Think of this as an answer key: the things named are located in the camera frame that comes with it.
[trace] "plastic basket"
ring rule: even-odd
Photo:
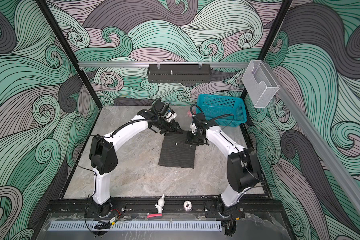
[[[240,123],[247,121],[245,105],[241,98],[200,94],[197,98],[197,105],[203,110],[207,120],[228,113],[233,113],[232,117],[220,118],[215,120],[221,126],[237,127]]]

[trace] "white rabbit figurine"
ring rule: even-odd
[[[155,204],[155,208],[157,209],[158,213],[161,214],[164,207],[164,195],[157,201],[157,204]]]

